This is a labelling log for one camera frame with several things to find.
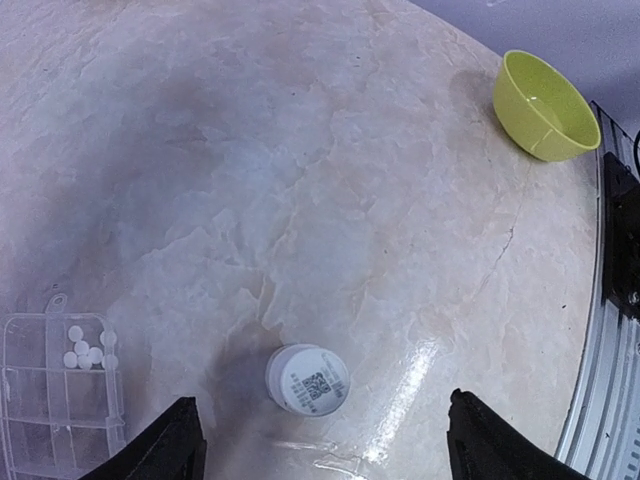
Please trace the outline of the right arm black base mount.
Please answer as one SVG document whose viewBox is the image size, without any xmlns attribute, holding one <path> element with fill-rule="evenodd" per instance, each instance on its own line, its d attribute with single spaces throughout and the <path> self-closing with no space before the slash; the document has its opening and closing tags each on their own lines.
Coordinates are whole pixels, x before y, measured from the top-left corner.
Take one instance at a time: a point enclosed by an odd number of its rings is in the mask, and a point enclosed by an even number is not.
<svg viewBox="0 0 640 480">
<path fill-rule="evenodd" d="M 612 153 L 603 159 L 604 297 L 639 319 L 639 181 Z"/>
</svg>

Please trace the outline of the clear plastic pill organizer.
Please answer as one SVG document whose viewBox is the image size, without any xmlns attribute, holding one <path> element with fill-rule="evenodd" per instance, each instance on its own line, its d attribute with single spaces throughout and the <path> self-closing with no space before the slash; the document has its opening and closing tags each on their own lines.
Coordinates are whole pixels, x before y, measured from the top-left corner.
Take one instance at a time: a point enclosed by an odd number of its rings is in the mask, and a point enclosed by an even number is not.
<svg viewBox="0 0 640 480">
<path fill-rule="evenodd" d="M 119 367 L 66 369 L 62 362 L 72 325 L 93 344 L 115 329 L 99 314 L 66 312 L 66 304 L 58 293 L 41 313 L 1 321 L 4 479 L 79 479 L 126 445 Z"/>
</svg>

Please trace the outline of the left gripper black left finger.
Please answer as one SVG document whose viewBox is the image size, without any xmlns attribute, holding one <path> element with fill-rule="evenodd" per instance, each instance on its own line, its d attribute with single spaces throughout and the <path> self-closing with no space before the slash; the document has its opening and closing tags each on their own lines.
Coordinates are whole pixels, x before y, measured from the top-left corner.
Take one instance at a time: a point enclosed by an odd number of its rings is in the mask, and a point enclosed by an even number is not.
<svg viewBox="0 0 640 480">
<path fill-rule="evenodd" d="M 196 399 L 181 397 L 82 480 L 202 480 L 206 452 Z"/>
</svg>

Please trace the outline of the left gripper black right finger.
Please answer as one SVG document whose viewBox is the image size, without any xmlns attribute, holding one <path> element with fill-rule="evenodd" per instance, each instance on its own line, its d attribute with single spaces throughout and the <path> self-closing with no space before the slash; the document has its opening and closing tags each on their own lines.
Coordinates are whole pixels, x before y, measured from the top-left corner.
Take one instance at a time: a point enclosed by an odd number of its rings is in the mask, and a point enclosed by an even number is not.
<svg viewBox="0 0 640 480">
<path fill-rule="evenodd" d="M 470 391 L 450 397 L 447 445 L 454 480 L 583 479 L 536 447 Z"/>
</svg>

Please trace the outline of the white pill bottle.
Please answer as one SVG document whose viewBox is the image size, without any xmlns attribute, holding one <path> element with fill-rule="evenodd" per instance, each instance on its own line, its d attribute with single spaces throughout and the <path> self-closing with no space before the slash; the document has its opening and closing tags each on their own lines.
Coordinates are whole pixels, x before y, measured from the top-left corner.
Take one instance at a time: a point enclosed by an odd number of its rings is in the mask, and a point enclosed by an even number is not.
<svg viewBox="0 0 640 480">
<path fill-rule="evenodd" d="M 304 417 L 323 417 L 338 410 L 350 390 L 343 360 L 313 344 L 292 344 L 276 350 L 265 369 L 270 398 L 282 409 Z"/>
</svg>

